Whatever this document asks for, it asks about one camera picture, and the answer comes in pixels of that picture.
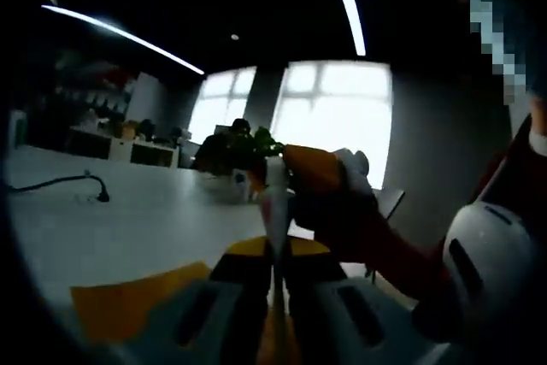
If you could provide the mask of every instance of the power cord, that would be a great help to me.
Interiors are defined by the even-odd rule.
[[[43,187],[47,187],[48,185],[54,185],[57,183],[62,183],[64,181],[75,181],[75,180],[95,180],[98,181],[101,184],[101,192],[97,196],[97,200],[101,203],[107,203],[110,201],[110,195],[109,192],[106,190],[106,185],[104,184],[104,181],[101,180],[100,177],[97,177],[96,175],[93,175],[89,172],[89,170],[86,170],[84,172],[84,175],[75,175],[71,177],[61,177],[58,179],[53,179],[49,181],[45,181],[44,183],[36,184],[36,185],[29,185],[27,187],[19,187],[15,188],[11,185],[8,185],[9,192],[24,192],[24,191],[32,191],[32,190],[38,190]]]

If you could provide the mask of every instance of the bright window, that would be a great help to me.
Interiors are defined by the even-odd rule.
[[[272,134],[281,143],[361,150],[368,181],[384,182],[391,135],[391,72],[369,62],[293,63],[285,71]]]
[[[191,114],[191,141],[201,144],[216,125],[231,126],[243,117],[256,68],[211,74],[202,83]]]

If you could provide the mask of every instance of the window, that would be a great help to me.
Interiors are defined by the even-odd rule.
[[[231,126],[243,117],[256,68],[211,74],[202,83],[191,114],[191,141],[201,144],[217,124]]]
[[[369,62],[298,62],[285,71],[272,125],[285,144],[361,150],[368,181],[384,182],[391,135],[391,72]]]

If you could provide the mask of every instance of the black cable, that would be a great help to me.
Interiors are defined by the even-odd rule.
[[[101,184],[101,192],[97,196],[97,200],[101,203],[107,203],[110,201],[110,195],[109,192],[106,189],[106,185],[104,184],[104,181],[101,180],[100,177],[97,177],[96,175],[90,174],[89,171],[85,171],[84,175],[74,175],[71,177],[60,177],[58,179],[53,179],[49,181],[45,181],[44,183],[35,184],[35,185],[28,185],[26,187],[19,187],[15,188],[11,185],[8,185],[9,192],[25,192],[25,191],[32,191],[32,190],[38,190],[43,187],[47,187],[48,185],[54,185],[57,183],[62,183],[64,181],[75,181],[75,180],[86,180],[91,179],[98,181]]]

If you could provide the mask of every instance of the dark ceiling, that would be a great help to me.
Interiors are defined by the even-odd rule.
[[[341,0],[56,0],[112,23],[206,74],[305,59],[356,59]],[[366,60],[431,75],[491,77],[491,59],[469,33],[468,0],[356,0]],[[40,9],[35,35],[144,70],[168,83],[199,76],[145,47]],[[239,40],[231,39],[237,34]]]

